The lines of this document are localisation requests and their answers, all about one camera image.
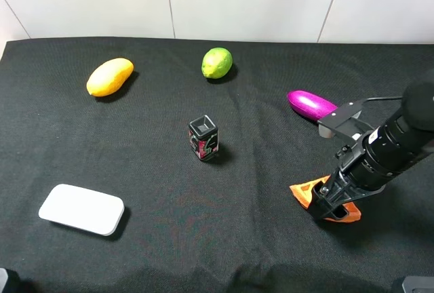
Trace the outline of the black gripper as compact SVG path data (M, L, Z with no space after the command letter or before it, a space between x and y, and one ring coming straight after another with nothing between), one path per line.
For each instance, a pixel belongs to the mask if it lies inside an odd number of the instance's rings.
M368 152L369 135L343 146L336 154L338 167L329 180L312 188L307 212L314 220L346 220L348 202L377 194L390 181L386 169Z

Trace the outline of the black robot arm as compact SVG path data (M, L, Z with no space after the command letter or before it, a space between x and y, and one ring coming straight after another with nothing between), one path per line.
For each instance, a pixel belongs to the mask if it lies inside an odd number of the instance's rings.
M346 203L375 195L394 178L433 152L433 71L411 83L401 106L380 126L356 118L366 100L350 102L318 121L346 141L336 154L338 167L312 188L307 211L315 220L343 220Z

